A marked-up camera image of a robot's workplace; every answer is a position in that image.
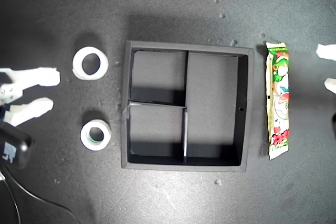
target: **snack package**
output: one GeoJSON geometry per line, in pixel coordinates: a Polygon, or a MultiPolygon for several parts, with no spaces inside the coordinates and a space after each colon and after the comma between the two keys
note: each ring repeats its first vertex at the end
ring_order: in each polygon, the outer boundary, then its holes
{"type": "Polygon", "coordinates": [[[269,133],[269,159],[288,151],[288,67],[289,53],[285,43],[266,43],[266,96],[269,133]]]}

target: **debris particle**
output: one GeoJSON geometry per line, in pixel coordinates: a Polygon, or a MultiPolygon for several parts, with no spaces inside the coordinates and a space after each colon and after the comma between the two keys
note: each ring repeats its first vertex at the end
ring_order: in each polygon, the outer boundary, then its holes
{"type": "Polygon", "coordinates": [[[116,110],[117,110],[117,111],[120,111],[120,109],[121,109],[121,104],[118,103],[115,107],[116,107],[116,110]]]}
{"type": "Polygon", "coordinates": [[[215,184],[221,186],[221,185],[222,185],[222,181],[221,181],[220,179],[217,179],[217,180],[215,181],[215,184]]]}
{"type": "Polygon", "coordinates": [[[237,43],[238,43],[238,41],[236,41],[235,39],[233,39],[233,40],[231,40],[230,46],[234,47],[237,43]]]}

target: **black tray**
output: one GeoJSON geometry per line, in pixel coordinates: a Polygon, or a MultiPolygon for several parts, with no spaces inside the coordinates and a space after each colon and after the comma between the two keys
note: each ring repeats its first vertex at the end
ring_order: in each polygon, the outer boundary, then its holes
{"type": "Polygon", "coordinates": [[[128,41],[123,168],[246,170],[254,51],[128,41]]]}

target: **white tape roll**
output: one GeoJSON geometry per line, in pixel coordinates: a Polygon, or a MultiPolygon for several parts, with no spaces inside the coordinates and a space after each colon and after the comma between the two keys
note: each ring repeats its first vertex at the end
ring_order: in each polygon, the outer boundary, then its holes
{"type": "Polygon", "coordinates": [[[92,151],[100,151],[104,149],[111,140],[111,128],[110,126],[100,119],[95,119],[84,125],[80,132],[80,139],[83,145],[92,151]],[[90,130],[94,127],[99,128],[104,135],[102,141],[96,141],[90,135],[90,130]]]}
{"type": "Polygon", "coordinates": [[[107,56],[102,51],[100,51],[95,47],[83,47],[75,54],[73,58],[74,59],[72,61],[72,71],[75,74],[75,76],[81,80],[89,80],[89,81],[98,80],[106,74],[109,68],[109,61],[107,59],[107,56]],[[100,60],[100,67],[97,72],[88,75],[83,70],[83,60],[87,55],[90,54],[96,54],[98,56],[100,60]]]}

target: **black table surface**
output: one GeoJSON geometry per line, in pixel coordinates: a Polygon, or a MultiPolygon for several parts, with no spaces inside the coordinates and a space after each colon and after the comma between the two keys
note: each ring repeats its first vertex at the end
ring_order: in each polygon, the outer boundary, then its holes
{"type": "MultiPolygon", "coordinates": [[[[319,59],[318,43],[336,44],[336,0],[0,0],[1,67],[56,67],[61,83],[33,87],[16,104],[40,97],[52,111],[20,128],[34,136],[29,165],[12,169],[36,195],[69,207],[84,223],[336,223],[335,95],[326,78],[336,62],[319,59]],[[122,169],[120,102],[126,40],[255,49],[254,96],[244,173],[122,169]],[[267,154],[264,41],[290,50],[289,152],[267,154]],[[108,73],[82,81],[72,58],[95,46],[108,73]],[[86,149],[83,123],[105,119],[112,140],[86,149]],[[215,184],[220,179],[222,185],[215,184]]],[[[66,212],[14,188],[22,223],[75,223],[66,212]]],[[[0,223],[16,223],[0,183],[0,223]]]]}

